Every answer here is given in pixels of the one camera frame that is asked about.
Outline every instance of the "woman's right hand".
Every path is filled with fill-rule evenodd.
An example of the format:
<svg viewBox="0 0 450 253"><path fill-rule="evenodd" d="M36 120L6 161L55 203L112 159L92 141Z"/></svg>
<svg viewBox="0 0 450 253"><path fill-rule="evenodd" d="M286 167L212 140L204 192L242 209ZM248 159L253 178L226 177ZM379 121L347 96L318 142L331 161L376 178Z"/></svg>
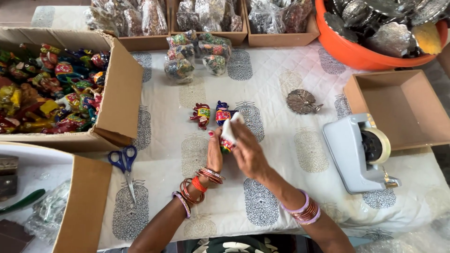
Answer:
<svg viewBox="0 0 450 253"><path fill-rule="evenodd" d="M231 122L233 134L237 139L233 155L238 162L239 169L248 177L261 181L271 170L252 132L239 122Z"/></svg>

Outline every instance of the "tape roll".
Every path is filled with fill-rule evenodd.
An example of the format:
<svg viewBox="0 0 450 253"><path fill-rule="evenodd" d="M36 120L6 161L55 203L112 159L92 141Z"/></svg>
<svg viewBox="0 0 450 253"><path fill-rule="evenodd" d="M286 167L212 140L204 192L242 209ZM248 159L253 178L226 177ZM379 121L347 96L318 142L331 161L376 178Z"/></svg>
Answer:
<svg viewBox="0 0 450 253"><path fill-rule="evenodd" d="M368 161L367 163L373 165L373 164L384 163L385 161L387 161L387 159L391 155L391 143L389 142L389 139L387 138L387 136L375 127L364 127L364 128L361 128L361 131L371 132L374 135L376 135L378 137L378 139L380 140L381 147L382 147L382 152L381 152L380 158L378 158L375 161Z"/></svg>

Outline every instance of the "white quilted tablecloth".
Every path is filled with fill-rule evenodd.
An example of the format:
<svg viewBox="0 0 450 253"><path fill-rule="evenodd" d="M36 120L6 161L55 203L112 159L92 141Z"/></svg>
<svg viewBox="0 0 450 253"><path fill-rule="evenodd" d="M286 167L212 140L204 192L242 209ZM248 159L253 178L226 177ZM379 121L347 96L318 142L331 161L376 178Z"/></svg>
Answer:
<svg viewBox="0 0 450 253"><path fill-rule="evenodd" d="M351 113L342 89L357 71L335 61L317 41L297 48L235 50L227 73L212 76L198 63L195 81L183 86L165 76L164 55L134 55L146 69L135 140L139 153L132 171L138 204L133 207L124 176L113 170L99 249L129 246L179 183L205 164L209 136L188 120L196 102L211 107L208 129L217 127L218 100L241 111L269 164L289 183L308 191L349 236L389 239L450 209L450 189L433 153L393 157L384 164L389 175L402 180L399 188L346 192L321 131L325 123ZM324 104L318 114L289 110L284 98L297 88ZM222 174L227 180L208 190L172 241L304 233L269 190L240 172L232 155L225 157Z"/></svg>

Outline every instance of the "scissors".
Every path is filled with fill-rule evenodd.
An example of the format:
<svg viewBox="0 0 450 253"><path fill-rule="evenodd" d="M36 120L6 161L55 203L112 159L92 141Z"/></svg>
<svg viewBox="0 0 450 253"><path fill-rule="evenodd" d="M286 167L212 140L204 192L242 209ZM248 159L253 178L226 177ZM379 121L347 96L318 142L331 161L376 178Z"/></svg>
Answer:
<svg viewBox="0 0 450 253"><path fill-rule="evenodd" d="M128 151L133 150L134 153L132 156L128 155ZM128 145L125 148L123 148L121 151L111 151L108 155L109 163L119 168L123 174L125 175L126 181L128 183L128 189L130 190L131 197L133 198L133 201L136 205L136 197L135 197L135 189L133 188L133 179L131 178L131 165L133 164L136 155L138 153L138 150L133 145ZM118 156L119 159L117 161L113 161L112 155Z"/></svg>

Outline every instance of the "green handle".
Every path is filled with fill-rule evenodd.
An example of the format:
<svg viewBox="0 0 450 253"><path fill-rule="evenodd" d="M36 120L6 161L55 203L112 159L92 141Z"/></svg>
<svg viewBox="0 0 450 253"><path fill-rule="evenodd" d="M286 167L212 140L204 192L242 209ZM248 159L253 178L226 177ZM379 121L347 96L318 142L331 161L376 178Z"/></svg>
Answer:
<svg viewBox="0 0 450 253"><path fill-rule="evenodd" d="M17 203L14 203L8 207L0 209L0 215L5 214L7 212L12 212L12 211L21 209L29 204L32 204L36 200L38 200L40 197L44 196L44 194L45 194L45 189L35 190L32 193L30 193L27 197L19 200Z"/></svg>

